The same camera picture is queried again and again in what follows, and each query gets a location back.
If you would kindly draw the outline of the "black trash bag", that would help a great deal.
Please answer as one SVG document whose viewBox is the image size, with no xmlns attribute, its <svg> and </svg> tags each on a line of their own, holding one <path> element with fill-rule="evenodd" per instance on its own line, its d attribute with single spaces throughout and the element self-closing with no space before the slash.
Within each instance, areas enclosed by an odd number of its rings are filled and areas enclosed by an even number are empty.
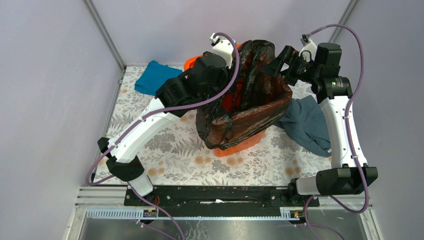
<svg viewBox="0 0 424 240">
<path fill-rule="evenodd" d="M 238 52 L 240 68 L 231 89 L 196 112 L 196 129 L 208 149 L 225 150 L 266 130 L 282 118 L 292 100 L 281 75 L 261 71 L 276 58 L 272 42 L 248 40 Z"/>
</svg>

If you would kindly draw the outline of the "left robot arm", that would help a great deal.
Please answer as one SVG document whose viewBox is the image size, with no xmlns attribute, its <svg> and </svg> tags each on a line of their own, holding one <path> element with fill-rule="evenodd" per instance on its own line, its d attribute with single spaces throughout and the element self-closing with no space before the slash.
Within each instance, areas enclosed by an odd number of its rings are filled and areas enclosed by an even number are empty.
<svg viewBox="0 0 424 240">
<path fill-rule="evenodd" d="M 206 51 L 191 68 L 159 87 L 142 113 L 116 137 L 101 137 L 97 144 L 112 176 L 127 182 L 144 206 L 155 200 L 154 186 L 138 158 L 141 148 L 158 132 L 186 112 L 209 104 L 230 87 L 231 55 Z"/>
</svg>

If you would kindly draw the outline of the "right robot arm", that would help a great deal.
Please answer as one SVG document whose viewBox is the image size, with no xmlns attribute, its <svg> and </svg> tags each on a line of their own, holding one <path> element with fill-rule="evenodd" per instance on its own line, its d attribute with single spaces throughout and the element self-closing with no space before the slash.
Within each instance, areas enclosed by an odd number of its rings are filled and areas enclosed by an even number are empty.
<svg viewBox="0 0 424 240">
<path fill-rule="evenodd" d="M 320 43 L 315 58 L 305 60 L 302 52 L 290 45 L 262 68 L 273 77 L 280 74 L 285 82 L 294 86 L 298 80 L 311 85 L 325 117 L 331 155 L 330 169 L 315 176 L 291 181 L 295 186 L 287 191 L 287 201 L 301 205 L 307 195 L 358 195 L 378 178 L 376 167 L 368 165 L 356 132 L 352 104 L 353 91 L 348 78 L 340 76 L 342 49 L 335 43 Z"/>
</svg>

